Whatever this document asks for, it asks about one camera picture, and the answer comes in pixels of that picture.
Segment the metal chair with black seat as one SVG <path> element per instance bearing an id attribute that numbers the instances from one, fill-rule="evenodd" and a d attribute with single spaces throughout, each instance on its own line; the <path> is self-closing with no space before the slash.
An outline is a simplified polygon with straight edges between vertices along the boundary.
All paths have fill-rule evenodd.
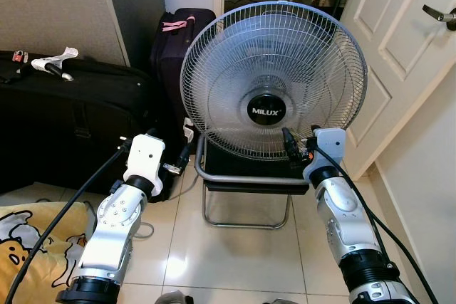
<path id="1" fill-rule="evenodd" d="M 293 165 L 288 160 L 263 161 L 241 157 L 218 147 L 206 135 L 198 139 L 193 167 L 203 180 L 203 219 L 214 227 L 280 229 L 292 213 L 292 197 L 306 194 L 310 188 L 302 176 L 304 168 L 300 165 Z M 209 215 L 210 192 L 283 194 L 286 197 L 283 219 L 274 224 L 214 221 Z"/>

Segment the dark purple suitcase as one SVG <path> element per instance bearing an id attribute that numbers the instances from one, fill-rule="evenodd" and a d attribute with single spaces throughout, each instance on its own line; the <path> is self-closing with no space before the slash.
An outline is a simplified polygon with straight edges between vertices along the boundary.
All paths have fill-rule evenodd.
<path id="1" fill-rule="evenodd" d="M 183 126 L 187 115 L 180 93 L 180 71 L 192 42 L 215 19 L 216 14 L 208 9 L 181 8 L 163 12 L 157 21 L 149 57 L 151 73 L 162 86 L 165 125 L 181 142 L 186 142 Z M 187 21 L 187 26 L 163 33 L 162 22 L 176 21 Z"/>

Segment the grey MILUX electric fan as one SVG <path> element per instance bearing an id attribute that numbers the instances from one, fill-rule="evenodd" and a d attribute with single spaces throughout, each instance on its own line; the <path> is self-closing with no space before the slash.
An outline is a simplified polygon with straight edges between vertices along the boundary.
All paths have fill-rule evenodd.
<path id="1" fill-rule="evenodd" d="M 199 33 L 180 70 L 186 115 L 206 140 L 254 160 L 286 160 L 284 134 L 346 129 L 361 111 L 368 66 L 351 32 L 325 11 L 262 1 Z"/>

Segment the large black suitcase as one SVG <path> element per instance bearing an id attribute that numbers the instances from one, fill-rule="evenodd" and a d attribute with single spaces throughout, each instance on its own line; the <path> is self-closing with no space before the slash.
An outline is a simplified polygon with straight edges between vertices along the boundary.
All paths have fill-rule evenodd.
<path id="1" fill-rule="evenodd" d="M 0 51 L 0 194 L 39 182 L 107 193 L 126 161 L 104 172 L 124 138 L 163 140 L 163 163 L 185 147 L 162 83 L 142 70 L 68 59 L 72 80 L 27 68 Z"/>

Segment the pink ribbon tag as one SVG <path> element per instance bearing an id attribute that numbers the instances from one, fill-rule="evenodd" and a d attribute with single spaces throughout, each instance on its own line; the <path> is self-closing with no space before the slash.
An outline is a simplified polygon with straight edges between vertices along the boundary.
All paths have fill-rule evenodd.
<path id="1" fill-rule="evenodd" d="M 176 31 L 179 28 L 185 28 L 187 21 L 176 21 L 176 22 L 162 22 L 163 33 L 169 33 L 169 31 Z"/>

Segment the white panel door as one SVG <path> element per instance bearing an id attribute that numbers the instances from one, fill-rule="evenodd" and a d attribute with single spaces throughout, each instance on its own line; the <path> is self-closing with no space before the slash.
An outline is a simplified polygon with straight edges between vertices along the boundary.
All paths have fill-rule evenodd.
<path id="1" fill-rule="evenodd" d="M 358 179 L 407 125 L 454 66 L 456 33 L 425 11 L 456 0 L 348 0 L 342 24 L 361 45 L 368 69 L 361 111 L 348 128 L 344 164 Z"/>

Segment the left robot leg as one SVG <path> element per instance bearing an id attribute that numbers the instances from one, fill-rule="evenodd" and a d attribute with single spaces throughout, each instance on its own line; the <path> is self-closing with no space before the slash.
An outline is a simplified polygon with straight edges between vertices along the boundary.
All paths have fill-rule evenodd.
<path id="1" fill-rule="evenodd" d="M 160 295 L 154 304 L 195 304 L 191 295 L 185 295 L 182 291 L 176 290 Z"/>

